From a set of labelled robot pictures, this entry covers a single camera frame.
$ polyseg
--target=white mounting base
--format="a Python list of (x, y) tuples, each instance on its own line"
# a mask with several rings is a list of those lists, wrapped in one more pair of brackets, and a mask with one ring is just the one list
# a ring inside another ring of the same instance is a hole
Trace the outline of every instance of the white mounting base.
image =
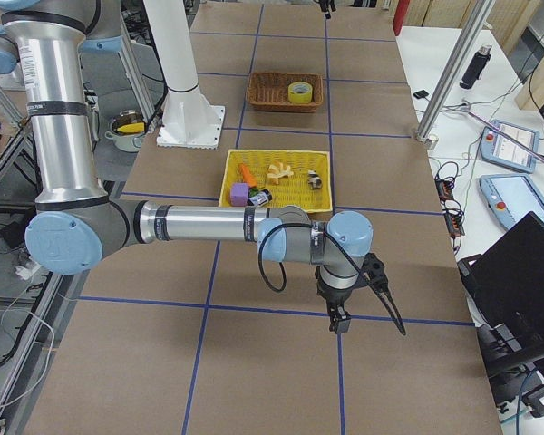
[(170, 92), (157, 144), (214, 150), (219, 144), (225, 114), (224, 106), (211, 106), (199, 89)]

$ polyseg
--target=cardboard table surface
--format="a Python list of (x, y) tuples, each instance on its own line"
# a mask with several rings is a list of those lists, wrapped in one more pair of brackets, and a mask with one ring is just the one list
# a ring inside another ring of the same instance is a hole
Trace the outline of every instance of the cardboard table surface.
[[(277, 295), (254, 245), (131, 246), (92, 271), (25, 433), (500, 433), (384, 12), (205, 4), (191, 36), (202, 92), (227, 107), (219, 147), (149, 135), (123, 197), (215, 206), (228, 150), (328, 151), (335, 212), (372, 221), (407, 336), (369, 290), (346, 304), (350, 332), (329, 333), (314, 268), (287, 265)], [(325, 103), (253, 111), (260, 68), (320, 73)]]

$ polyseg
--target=black cylinder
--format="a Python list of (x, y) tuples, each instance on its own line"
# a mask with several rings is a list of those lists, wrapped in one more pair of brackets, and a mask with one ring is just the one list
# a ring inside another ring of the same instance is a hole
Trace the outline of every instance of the black cylinder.
[(460, 86), (463, 89), (471, 89), (473, 84), (480, 78), (481, 72), (488, 63), (490, 56), (491, 45), (484, 44), (480, 50), (473, 55), (468, 69), (465, 70), (465, 74), (461, 78)]

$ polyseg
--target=small bottle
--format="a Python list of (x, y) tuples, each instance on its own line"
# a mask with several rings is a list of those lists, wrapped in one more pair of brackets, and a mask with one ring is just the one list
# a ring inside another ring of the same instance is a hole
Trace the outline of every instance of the small bottle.
[(248, 199), (249, 206), (262, 207), (272, 200), (272, 194), (267, 188), (263, 188), (259, 193)]
[(465, 70), (465, 74), (461, 78), (460, 86), (463, 89), (471, 89), (473, 84), (480, 79), (481, 72), (491, 58), (490, 50), (491, 45), (485, 43), (481, 46), (480, 50), (473, 55), (473, 59), (471, 59), (468, 69)]

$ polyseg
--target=yellow plastic basket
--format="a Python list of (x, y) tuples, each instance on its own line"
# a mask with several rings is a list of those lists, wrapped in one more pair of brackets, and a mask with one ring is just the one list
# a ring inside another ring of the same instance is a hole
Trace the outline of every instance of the yellow plastic basket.
[[(268, 166), (274, 162), (290, 165), (292, 177), (280, 179), (279, 184), (267, 180)], [(229, 150), (226, 172), (219, 193), (219, 206), (232, 207), (229, 192), (232, 184), (243, 182), (239, 164), (248, 165), (257, 180), (259, 189), (268, 189), (272, 201), (266, 207), (281, 208), (299, 206), (306, 213), (331, 211), (332, 193), (330, 189), (330, 157), (324, 151), (292, 150)], [(322, 188), (312, 190), (308, 184), (308, 171), (315, 171), (323, 181)]]

